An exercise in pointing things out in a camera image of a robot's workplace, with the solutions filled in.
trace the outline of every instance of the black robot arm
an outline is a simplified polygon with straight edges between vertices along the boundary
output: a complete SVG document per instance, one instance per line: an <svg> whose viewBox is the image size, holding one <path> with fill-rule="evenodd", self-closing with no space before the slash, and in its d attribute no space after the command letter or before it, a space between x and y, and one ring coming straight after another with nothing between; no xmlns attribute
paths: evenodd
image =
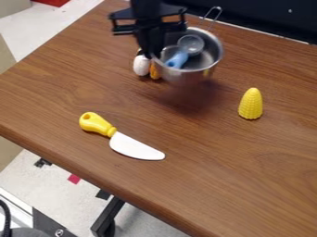
<svg viewBox="0 0 317 237"><path fill-rule="evenodd" d="M186 30L185 12L185 7L168 5L160 0L131 0L130 8L111 13L109 19L115 35L133 34L144 55L151 58L151 53L160 56L166 32ZM175 15L179 16L178 21L163 21L164 17ZM135 19L135 23L118 24L118 20L125 19Z"/></svg>

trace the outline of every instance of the floor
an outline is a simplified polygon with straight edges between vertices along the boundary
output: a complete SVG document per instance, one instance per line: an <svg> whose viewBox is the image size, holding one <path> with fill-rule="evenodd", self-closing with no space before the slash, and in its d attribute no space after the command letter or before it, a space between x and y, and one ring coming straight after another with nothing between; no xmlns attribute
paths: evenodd
<svg viewBox="0 0 317 237"><path fill-rule="evenodd" d="M0 33L17 61L68 27L102 0L71 0L61 8L33 3L30 9L0 19ZM23 150L1 173L0 188L34 206L79 237L93 236L90 227L108 201L95 198L94 185L68 181L57 166L37 168L37 155ZM186 237L184 233L125 205L116 217L116 237Z"/></svg>

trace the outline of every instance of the black cable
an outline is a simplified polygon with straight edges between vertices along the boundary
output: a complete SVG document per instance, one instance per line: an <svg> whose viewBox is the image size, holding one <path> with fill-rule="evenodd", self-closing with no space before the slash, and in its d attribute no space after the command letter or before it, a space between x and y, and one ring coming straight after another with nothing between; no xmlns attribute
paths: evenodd
<svg viewBox="0 0 317 237"><path fill-rule="evenodd" d="M3 234L1 237L11 237L11 214L10 214L10 209L6 205L6 203L2 200L0 200L0 206L4 209L5 211L5 228L3 231Z"/></svg>

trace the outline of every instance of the stainless steel bowl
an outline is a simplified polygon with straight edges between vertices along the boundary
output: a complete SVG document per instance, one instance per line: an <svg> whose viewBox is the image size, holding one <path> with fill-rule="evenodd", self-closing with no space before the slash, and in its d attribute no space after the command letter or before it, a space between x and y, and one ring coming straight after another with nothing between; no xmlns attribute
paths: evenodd
<svg viewBox="0 0 317 237"><path fill-rule="evenodd" d="M182 69L167 67L165 62L175 54L175 47L171 47L171 45L177 45L178 40L188 34L200 36L205 42L204 49L199 55L190 57ZM168 33L165 46L160 58L154 55L152 58L161 77L177 84L192 84L209 79L223 56L220 40L214 34L197 27L188 27L185 32Z"/></svg>

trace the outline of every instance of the toy knife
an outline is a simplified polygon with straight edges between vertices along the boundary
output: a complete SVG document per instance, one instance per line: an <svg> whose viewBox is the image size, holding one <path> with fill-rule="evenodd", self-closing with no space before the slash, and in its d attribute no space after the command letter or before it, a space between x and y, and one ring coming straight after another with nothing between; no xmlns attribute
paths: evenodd
<svg viewBox="0 0 317 237"><path fill-rule="evenodd" d="M162 160L165 154L118 132L115 127L93 112L80 117L80 126L85 131L94 131L110 138L110 147L118 153L136 159Z"/></svg>

